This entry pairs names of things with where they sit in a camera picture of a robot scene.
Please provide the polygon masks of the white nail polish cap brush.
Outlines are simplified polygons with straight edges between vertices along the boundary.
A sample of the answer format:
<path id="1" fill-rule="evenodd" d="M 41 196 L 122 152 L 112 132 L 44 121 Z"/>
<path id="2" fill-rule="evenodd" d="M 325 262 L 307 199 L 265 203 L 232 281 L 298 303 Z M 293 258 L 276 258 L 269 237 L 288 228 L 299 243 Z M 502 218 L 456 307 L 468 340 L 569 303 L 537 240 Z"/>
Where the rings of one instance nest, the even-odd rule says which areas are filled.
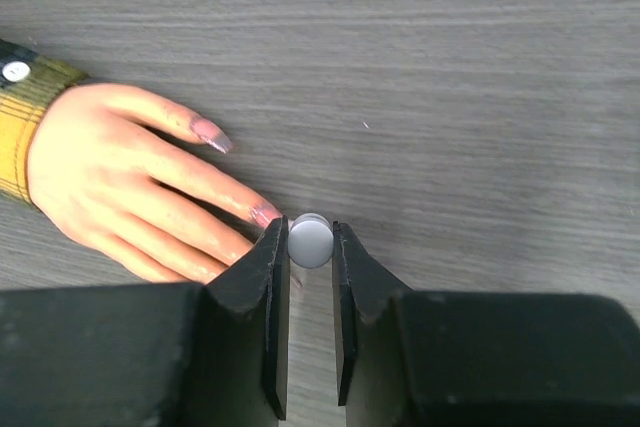
<path id="1" fill-rule="evenodd" d="M 288 254 L 305 269 L 324 266 L 333 253 L 333 231 L 329 222 L 316 213 L 305 213 L 289 222 Z"/>

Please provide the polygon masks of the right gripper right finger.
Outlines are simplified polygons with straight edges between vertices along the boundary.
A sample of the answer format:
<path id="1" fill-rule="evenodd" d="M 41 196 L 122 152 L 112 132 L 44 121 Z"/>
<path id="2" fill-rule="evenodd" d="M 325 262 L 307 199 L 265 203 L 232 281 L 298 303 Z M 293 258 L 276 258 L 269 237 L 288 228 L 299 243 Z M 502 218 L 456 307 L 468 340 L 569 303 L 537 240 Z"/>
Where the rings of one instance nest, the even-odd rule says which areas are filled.
<path id="1" fill-rule="evenodd" d="M 333 226 L 338 403 L 350 426 L 635 426 L 639 328 L 590 294 L 410 288 Z"/>

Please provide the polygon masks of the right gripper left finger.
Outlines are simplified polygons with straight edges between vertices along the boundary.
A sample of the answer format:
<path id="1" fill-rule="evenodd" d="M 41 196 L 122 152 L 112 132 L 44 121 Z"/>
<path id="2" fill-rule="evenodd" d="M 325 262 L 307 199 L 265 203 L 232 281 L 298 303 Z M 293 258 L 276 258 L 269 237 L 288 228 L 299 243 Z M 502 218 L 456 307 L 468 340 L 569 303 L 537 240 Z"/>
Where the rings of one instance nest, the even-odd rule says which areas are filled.
<path id="1" fill-rule="evenodd" d="M 7 290 L 5 426 L 276 426 L 286 417 L 286 219 L 209 284 Z"/>

